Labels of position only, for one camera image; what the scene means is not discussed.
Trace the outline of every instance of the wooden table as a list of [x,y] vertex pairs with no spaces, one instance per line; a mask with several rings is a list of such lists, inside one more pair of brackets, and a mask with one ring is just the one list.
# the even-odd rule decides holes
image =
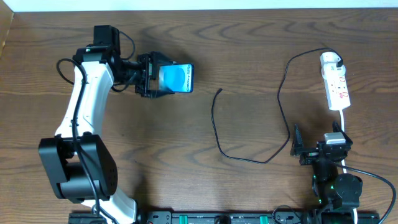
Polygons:
[[[192,94],[158,100],[130,88],[110,93],[103,140],[118,165],[119,186],[140,207],[189,211],[272,211],[309,208],[312,168],[289,155],[291,141],[268,165],[232,161],[216,147],[210,106],[222,147],[232,156],[265,160],[287,137],[276,93],[287,61],[333,47],[345,60],[351,106],[346,132],[354,141],[346,163],[398,186],[398,10],[17,13],[0,59],[0,222],[65,223],[72,210],[57,199],[37,146],[51,138],[66,112],[72,86],[57,74],[58,59],[92,43],[93,26],[129,34],[137,53],[158,50],[195,64]],[[122,38],[122,55],[132,50]],[[307,146],[331,132],[318,53],[290,64],[280,100]],[[73,78],[72,66],[62,65]],[[359,210],[381,215],[391,201],[383,182],[359,175]],[[387,223],[396,223],[394,209]]]

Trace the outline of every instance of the wood grain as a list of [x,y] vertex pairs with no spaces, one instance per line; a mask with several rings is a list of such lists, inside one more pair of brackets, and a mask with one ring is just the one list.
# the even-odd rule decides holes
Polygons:
[[[178,210],[273,210],[317,204],[311,167],[290,157],[290,144],[270,164],[230,161],[267,159],[287,133],[276,101],[292,56],[333,47],[344,57],[351,106],[346,132],[354,141],[346,163],[398,185],[398,10],[312,9],[167,12],[17,13],[0,60],[0,223],[65,223],[84,210],[53,195],[37,146],[51,137],[66,111],[72,87],[55,69],[92,41],[94,25],[111,24],[129,34],[137,52],[159,50],[195,64],[189,95],[142,99],[133,89],[110,93],[103,140],[119,170],[119,186],[142,207]],[[122,54],[131,51],[122,39]],[[297,123],[305,143],[331,131],[314,53],[290,64],[280,99],[290,129]],[[72,68],[64,65],[72,78]],[[383,214],[391,200],[384,183],[364,180],[359,210]],[[398,220],[396,209],[386,223]]]

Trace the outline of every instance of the power strip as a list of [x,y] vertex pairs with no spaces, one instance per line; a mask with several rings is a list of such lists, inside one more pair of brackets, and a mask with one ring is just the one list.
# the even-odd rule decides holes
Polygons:
[[337,67],[340,57],[334,52],[325,52],[320,59],[329,109],[338,111],[349,107],[351,103],[345,77],[346,67],[344,65]]

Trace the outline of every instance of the white cord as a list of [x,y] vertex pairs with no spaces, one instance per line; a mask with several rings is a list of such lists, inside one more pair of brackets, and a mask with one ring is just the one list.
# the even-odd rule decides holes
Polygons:
[[[339,110],[340,112],[340,122],[341,122],[341,130],[345,132],[344,129],[344,114],[343,114],[343,110]],[[346,162],[344,160],[341,161],[341,165],[345,166]],[[358,223],[358,212],[356,211],[356,208],[354,208],[354,223],[357,224]]]

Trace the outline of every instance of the white backdrop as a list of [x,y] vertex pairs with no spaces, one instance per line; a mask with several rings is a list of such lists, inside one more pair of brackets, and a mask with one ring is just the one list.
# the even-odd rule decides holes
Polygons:
[[398,0],[4,0],[4,2],[14,12],[398,7]]

